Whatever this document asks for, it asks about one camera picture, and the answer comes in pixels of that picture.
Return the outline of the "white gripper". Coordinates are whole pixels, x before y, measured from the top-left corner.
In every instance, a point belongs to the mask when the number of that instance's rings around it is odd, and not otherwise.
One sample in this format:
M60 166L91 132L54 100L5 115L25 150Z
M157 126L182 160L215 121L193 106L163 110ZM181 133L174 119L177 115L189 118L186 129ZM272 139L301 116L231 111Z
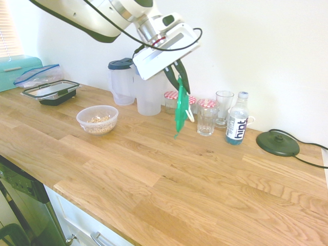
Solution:
M188 75L180 59L199 47L198 38L199 36L187 24L175 26L167 32L167 41L160 48L145 48L133 58L140 77L148 80L163 70L171 85L179 89L179 83L170 65L174 63L183 87L190 94Z

